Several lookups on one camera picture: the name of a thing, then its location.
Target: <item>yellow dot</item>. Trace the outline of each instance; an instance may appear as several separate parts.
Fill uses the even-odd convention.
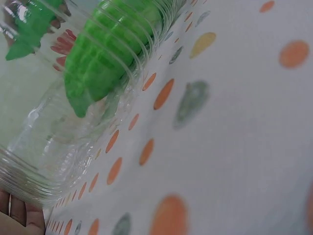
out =
[[[209,46],[211,46],[216,39],[216,34],[212,32],[205,33],[201,35],[192,47],[191,53],[189,55],[190,59],[193,59],[204,52]]]

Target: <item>finger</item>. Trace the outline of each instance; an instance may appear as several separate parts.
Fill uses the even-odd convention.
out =
[[[1,230],[0,235],[30,235],[26,228],[10,218],[9,216],[0,213]]]
[[[45,234],[45,219],[43,210],[38,209],[28,203],[26,206],[26,229],[29,234],[43,235]]]
[[[61,27],[61,23],[58,19],[51,21],[51,25],[57,29],[59,29]]]
[[[10,217],[22,224],[24,227],[26,226],[25,202],[15,196],[11,196]]]
[[[10,194],[0,189],[0,212],[9,215]]]

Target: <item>polka dot pattern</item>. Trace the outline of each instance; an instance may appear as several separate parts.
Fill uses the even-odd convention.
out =
[[[137,121],[138,121],[138,118],[139,118],[139,114],[136,114],[133,118],[133,120],[131,121],[131,123],[129,124],[129,127],[128,127],[128,130],[131,131],[134,126],[136,125]]]
[[[153,81],[155,80],[156,76],[157,76],[157,73],[155,72],[155,73],[153,73],[153,74],[149,77],[148,81],[147,81],[147,82],[145,83],[145,85],[143,86],[142,91],[147,90],[148,87],[151,86],[151,84],[152,84]]]
[[[72,223],[73,223],[72,219],[67,223],[65,230],[64,230],[64,235],[69,235],[70,229],[72,227]]]
[[[99,176],[99,173],[97,173],[97,174],[94,176],[94,178],[93,178],[93,180],[92,180],[92,182],[91,182],[91,184],[90,184],[90,187],[89,187],[89,192],[92,192],[92,190],[94,189],[94,187],[95,187],[95,185],[96,185],[96,183],[97,183],[97,180],[98,180],[98,176]]]
[[[119,134],[119,130],[116,130],[114,132],[113,136],[111,137],[108,145],[107,145],[106,153],[108,153],[111,150],[111,148],[113,147],[113,145],[115,144],[117,137],[118,137],[118,134]]]
[[[174,85],[174,79],[173,78],[165,84],[165,86],[160,91],[160,93],[158,94],[158,96],[155,100],[155,103],[153,106],[155,110],[158,110],[163,106],[163,104],[165,103],[165,101],[167,100],[167,98],[169,97],[169,95],[172,91],[173,85]]]
[[[107,177],[107,184],[108,185],[111,185],[115,181],[115,179],[117,178],[117,176],[119,174],[121,166],[122,166],[122,158],[118,158],[116,160],[116,162],[113,164],[113,166],[112,166],[112,168],[108,174],[108,177]]]
[[[99,219],[96,219],[90,229],[89,229],[89,232],[88,232],[88,235],[98,235],[98,231],[99,231]]]
[[[310,47],[306,42],[292,41],[281,50],[279,63],[287,69],[294,69],[306,61],[309,52]]]
[[[85,189],[86,189],[86,186],[87,186],[87,182],[85,182],[82,186],[82,188],[80,189],[80,192],[79,192],[79,195],[78,195],[78,200],[80,200],[85,192]]]
[[[140,165],[145,165],[147,160],[150,158],[152,152],[153,152],[153,147],[154,147],[154,139],[150,139],[145,147],[143,148],[140,159],[139,159],[139,164]]]
[[[188,235],[188,211],[177,195],[166,196],[158,205],[149,235]]]
[[[268,1],[262,5],[262,7],[260,8],[260,12],[264,13],[270,11],[274,7],[274,5],[275,1]]]

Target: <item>green object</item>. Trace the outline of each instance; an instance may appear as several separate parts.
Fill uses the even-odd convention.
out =
[[[65,62],[66,94],[78,117],[84,117],[91,104],[111,92],[126,72],[109,51],[130,67],[134,56],[129,48],[137,55],[142,52],[138,40],[148,44],[145,32],[153,37],[151,25],[162,27],[162,16],[153,0],[99,3]]]
[[[63,0],[49,0],[48,4],[58,8],[62,2]],[[5,57],[6,60],[25,57],[34,52],[34,47],[40,47],[40,40],[47,33],[55,14],[42,4],[42,1],[29,0],[26,7],[20,6],[17,12],[14,12],[13,17],[18,35]]]

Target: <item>hand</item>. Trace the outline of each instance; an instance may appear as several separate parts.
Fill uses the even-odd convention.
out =
[[[44,235],[43,211],[0,190],[0,235]]]
[[[15,25],[15,19],[14,19],[14,12],[17,12],[17,9],[22,8],[26,5],[28,0],[6,0],[3,8],[4,13],[4,22],[12,28],[15,31],[18,31],[17,26]],[[67,4],[65,3],[65,0],[63,1],[63,4],[60,5],[59,11],[65,13],[67,16],[71,16],[71,13],[67,7]],[[51,21],[51,26],[54,28],[60,28],[61,23],[65,22],[64,19],[62,19],[59,16],[56,16],[56,19]],[[47,29],[47,33],[54,33],[51,28]],[[14,39],[12,35],[8,32],[5,32],[5,38],[8,43],[8,46],[12,46],[14,43]]]

